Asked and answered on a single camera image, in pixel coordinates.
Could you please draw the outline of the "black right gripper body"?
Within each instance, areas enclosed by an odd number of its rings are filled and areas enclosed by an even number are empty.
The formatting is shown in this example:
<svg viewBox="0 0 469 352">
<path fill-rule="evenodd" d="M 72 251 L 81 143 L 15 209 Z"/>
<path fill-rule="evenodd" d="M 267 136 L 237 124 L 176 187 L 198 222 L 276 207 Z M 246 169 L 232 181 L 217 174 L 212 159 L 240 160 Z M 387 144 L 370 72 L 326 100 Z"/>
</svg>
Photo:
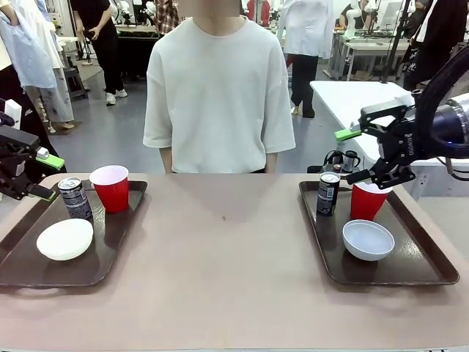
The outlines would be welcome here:
<svg viewBox="0 0 469 352">
<path fill-rule="evenodd" d="M 404 167 L 436 157 L 429 149 L 429 140 L 419 136 L 415 117 L 394 119 L 388 126 L 377 125 L 377 143 L 377 167 Z"/>
</svg>

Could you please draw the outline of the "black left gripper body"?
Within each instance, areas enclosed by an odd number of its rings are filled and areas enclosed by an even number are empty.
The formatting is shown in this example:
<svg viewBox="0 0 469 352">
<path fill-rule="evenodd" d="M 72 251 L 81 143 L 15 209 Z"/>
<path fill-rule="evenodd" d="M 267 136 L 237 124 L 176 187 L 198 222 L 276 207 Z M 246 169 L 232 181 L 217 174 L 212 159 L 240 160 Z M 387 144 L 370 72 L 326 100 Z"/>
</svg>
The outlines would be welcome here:
<svg viewBox="0 0 469 352">
<path fill-rule="evenodd" d="M 21 200 L 33 183 L 24 174 L 27 161 L 34 161 L 39 138 L 10 126 L 1 126 L 1 193 Z"/>
</svg>

